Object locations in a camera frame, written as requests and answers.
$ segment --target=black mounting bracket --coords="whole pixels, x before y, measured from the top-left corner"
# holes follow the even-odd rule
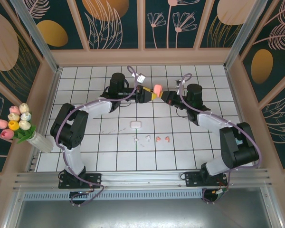
[[[84,180],[87,180],[92,183],[101,184],[101,173],[85,173],[83,177]],[[68,172],[64,172],[59,176],[59,189],[89,189],[90,185],[82,181],[74,181],[74,176]],[[99,189],[100,186],[93,185],[92,188]]]
[[[185,172],[182,175],[185,175],[184,180],[187,187],[219,186],[220,183],[227,186],[228,184],[226,175],[223,173],[210,176],[206,163],[201,165],[200,171]]]
[[[209,179],[207,182],[203,181],[200,171],[185,172],[184,175],[187,187],[219,186],[219,182],[224,185],[228,184],[226,175],[223,173],[213,176],[213,178]]]

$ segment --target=white vase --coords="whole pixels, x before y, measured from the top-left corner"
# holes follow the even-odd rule
[[[49,139],[45,138],[38,132],[34,132],[33,134],[33,138],[27,140],[30,144],[43,153],[50,153],[53,150],[54,145]]]

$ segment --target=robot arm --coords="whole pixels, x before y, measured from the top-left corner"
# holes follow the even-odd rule
[[[133,88],[129,88],[129,83],[126,81],[124,75],[121,73],[115,73],[112,75],[110,80],[108,91],[107,89],[104,90],[100,95],[99,102],[77,110],[69,117],[67,123],[62,128],[58,142],[65,146],[66,161],[72,168],[75,175],[87,180],[86,169],[80,156],[80,143],[82,142],[85,134],[88,117],[89,119],[93,119],[97,116],[115,111],[120,105],[120,102],[110,102],[106,100],[106,98],[124,98],[132,91]],[[129,98],[129,100],[135,100],[137,103],[146,103],[156,97],[156,94],[154,94],[152,90],[143,87],[142,85],[138,85],[135,93]],[[58,130],[65,117],[74,109],[75,107],[69,103],[62,105],[50,131],[54,138],[56,138]],[[67,188],[71,188],[71,186],[73,188],[85,187],[81,181],[72,175],[67,166],[65,166],[64,174],[60,175],[60,177],[65,178],[64,182],[67,182],[68,184],[65,184],[64,186],[67,186]]]
[[[215,118],[209,114],[201,114],[189,109],[181,101],[176,91],[165,91],[161,96],[162,100],[170,106],[187,110],[188,119],[197,126],[201,126],[213,132],[220,138],[221,157],[202,164],[199,172],[199,178],[204,184],[210,183],[230,169],[257,161],[259,159],[252,143],[230,124]],[[202,87],[198,84],[187,86],[187,94],[183,96],[184,101],[192,107],[201,111],[210,111],[202,101]],[[243,122],[237,124],[252,139],[253,134],[249,124]]]
[[[80,156],[80,143],[84,137],[86,123],[89,118],[95,118],[102,114],[113,112],[118,108],[120,102],[110,102],[109,99],[120,99],[127,97],[133,88],[129,88],[129,83],[121,73],[115,73],[110,80],[110,86],[104,90],[99,98],[98,103],[86,106],[81,110],[74,112],[60,134],[59,143],[66,147],[67,163],[72,167],[74,173],[85,179],[85,166]],[[136,103],[146,103],[157,98],[157,95],[152,90],[138,85],[135,93],[129,100],[135,100]],[[238,132],[228,123],[207,114],[200,114],[191,109],[188,109],[181,101],[180,96],[176,91],[164,91],[160,93],[160,98],[169,104],[180,109],[187,110],[187,115],[190,121],[197,126],[202,126],[220,137],[221,154],[222,156],[213,161],[203,164],[200,168],[199,178],[207,185],[213,182],[216,178],[222,175],[223,172],[235,167],[258,160],[258,154],[255,151],[252,143],[247,138]],[[198,84],[190,84],[187,86],[187,94],[183,96],[186,103],[201,111],[210,111],[202,101],[202,87]],[[59,111],[56,120],[51,128],[51,135],[56,138],[57,132],[65,119],[65,117],[75,107],[71,104],[64,104]],[[250,126],[247,123],[237,124],[249,136],[253,137]],[[81,186],[78,181],[65,167],[65,175]]]

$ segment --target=pink tulip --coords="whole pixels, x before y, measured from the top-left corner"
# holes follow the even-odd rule
[[[12,107],[10,107],[10,108],[9,108],[9,112],[10,112],[10,113],[17,114],[17,115],[21,115],[20,110],[19,110],[19,108],[18,108],[17,106],[12,106]]]
[[[12,131],[11,129],[5,129],[1,132],[0,136],[3,139],[11,139],[12,137],[14,137],[14,131]]]
[[[6,120],[0,119],[0,129],[5,129],[8,127],[8,122]]]

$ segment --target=orange object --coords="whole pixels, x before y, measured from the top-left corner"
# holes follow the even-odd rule
[[[153,89],[153,93],[157,95],[157,97],[160,97],[162,91],[162,85],[155,85]]]

